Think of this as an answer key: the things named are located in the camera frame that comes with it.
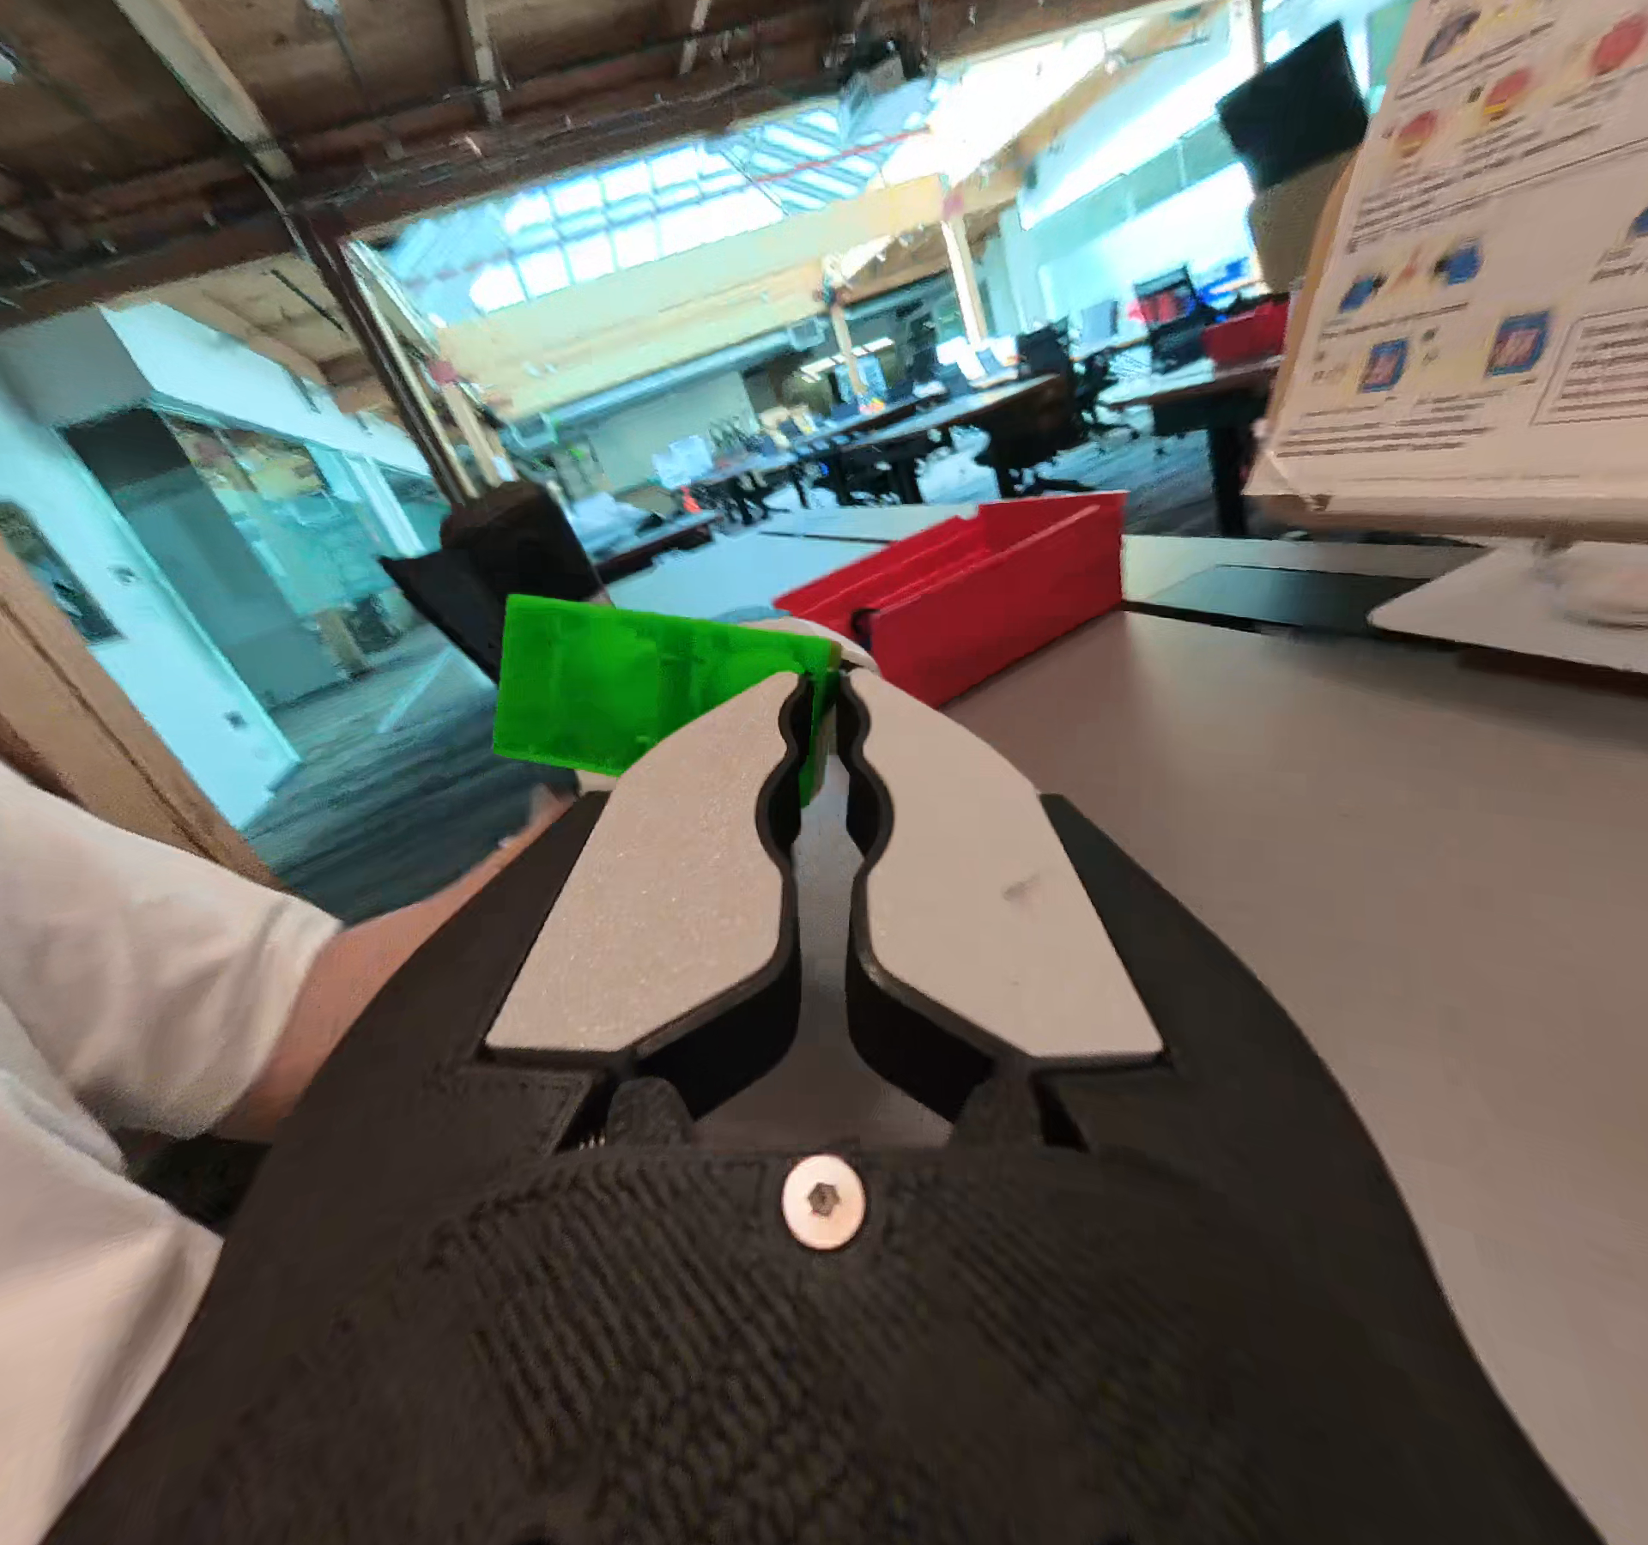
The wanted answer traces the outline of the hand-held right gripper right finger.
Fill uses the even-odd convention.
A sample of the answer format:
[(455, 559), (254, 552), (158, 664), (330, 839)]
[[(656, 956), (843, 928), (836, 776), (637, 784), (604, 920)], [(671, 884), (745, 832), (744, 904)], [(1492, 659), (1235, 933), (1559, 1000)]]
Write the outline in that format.
[(980, 1054), (1042, 1067), (1164, 1054), (1032, 779), (881, 674), (845, 678), (852, 947), (872, 987)]

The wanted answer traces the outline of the person's left forearm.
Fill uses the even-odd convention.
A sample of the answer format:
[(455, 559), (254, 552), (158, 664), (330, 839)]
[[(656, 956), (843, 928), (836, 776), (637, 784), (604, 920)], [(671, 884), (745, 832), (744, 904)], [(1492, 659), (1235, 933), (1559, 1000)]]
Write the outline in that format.
[(217, 1136), (268, 1145), (313, 1086), (325, 1062), (374, 999), (465, 904), (526, 854), (574, 808), (577, 796), (541, 786), (527, 822), (481, 861), (431, 896), (340, 928), (313, 959), (258, 1076), (213, 1126)]

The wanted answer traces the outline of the ceiling projector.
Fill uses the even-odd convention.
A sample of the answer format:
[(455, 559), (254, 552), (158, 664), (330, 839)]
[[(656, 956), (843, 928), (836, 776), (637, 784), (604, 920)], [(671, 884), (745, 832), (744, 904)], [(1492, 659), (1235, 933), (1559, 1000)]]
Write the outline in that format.
[(843, 111), (871, 109), (886, 101), (912, 106), (929, 97), (938, 80), (932, 55), (903, 34), (855, 37), (840, 55), (835, 73)]

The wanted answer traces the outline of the wooden pillar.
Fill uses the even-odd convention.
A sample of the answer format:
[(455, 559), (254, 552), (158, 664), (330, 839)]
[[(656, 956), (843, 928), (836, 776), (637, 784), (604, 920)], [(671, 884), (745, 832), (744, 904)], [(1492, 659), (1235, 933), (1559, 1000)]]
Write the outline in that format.
[(24, 564), (2, 552), (2, 753), (96, 817), (278, 887)]

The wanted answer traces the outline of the white stand base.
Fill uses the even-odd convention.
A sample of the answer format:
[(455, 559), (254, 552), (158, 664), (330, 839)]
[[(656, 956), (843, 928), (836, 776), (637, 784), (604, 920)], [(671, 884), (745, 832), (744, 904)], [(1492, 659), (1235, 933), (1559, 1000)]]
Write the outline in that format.
[(1647, 674), (1643, 542), (1502, 542), (1368, 612), (1379, 633), (1540, 666)]

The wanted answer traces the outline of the green plastic object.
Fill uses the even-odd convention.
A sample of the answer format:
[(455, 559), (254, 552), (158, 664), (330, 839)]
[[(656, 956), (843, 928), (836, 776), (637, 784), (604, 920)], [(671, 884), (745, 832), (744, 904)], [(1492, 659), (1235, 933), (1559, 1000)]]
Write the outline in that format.
[(812, 702), (798, 784), (810, 803), (843, 666), (838, 640), (793, 618), (773, 628), (514, 594), (505, 602), (493, 750), (618, 777), (670, 734), (771, 676), (804, 676)]

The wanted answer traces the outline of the red plastic bin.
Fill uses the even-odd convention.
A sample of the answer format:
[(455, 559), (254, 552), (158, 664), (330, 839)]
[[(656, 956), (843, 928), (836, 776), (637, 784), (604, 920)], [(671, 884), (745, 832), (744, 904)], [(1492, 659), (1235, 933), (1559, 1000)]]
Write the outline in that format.
[(776, 597), (939, 709), (1123, 602), (1119, 489), (982, 504)]
[(1293, 298), (1271, 293), (1231, 305), (1229, 312), (1202, 329), (1205, 360), (1219, 369), (1279, 358), (1286, 348)]

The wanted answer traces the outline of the instruction sheet board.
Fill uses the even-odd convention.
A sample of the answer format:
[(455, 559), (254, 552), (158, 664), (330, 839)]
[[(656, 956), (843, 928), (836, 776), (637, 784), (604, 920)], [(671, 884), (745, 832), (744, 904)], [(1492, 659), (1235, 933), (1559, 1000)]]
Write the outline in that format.
[(1645, 223), (1647, 0), (1415, 0), (1252, 504), (1645, 542)]

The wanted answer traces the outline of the grey desk with wooden edge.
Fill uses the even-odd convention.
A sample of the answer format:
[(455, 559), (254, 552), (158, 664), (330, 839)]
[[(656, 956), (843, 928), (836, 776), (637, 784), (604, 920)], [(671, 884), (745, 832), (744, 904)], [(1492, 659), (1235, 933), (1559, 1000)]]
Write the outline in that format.
[(977, 511), (977, 503), (797, 511), (663, 558), (646, 571), (613, 582), (608, 597), (627, 611), (714, 621), (759, 619), (773, 611), (781, 594)]

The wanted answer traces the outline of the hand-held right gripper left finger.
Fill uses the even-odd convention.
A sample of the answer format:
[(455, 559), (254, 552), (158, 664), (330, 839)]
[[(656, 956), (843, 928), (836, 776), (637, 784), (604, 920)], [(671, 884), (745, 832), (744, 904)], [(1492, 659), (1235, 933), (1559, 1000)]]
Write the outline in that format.
[(484, 1036), (641, 1060), (750, 999), (793, 947), (807, 678), (764, 678), (608, 793)]

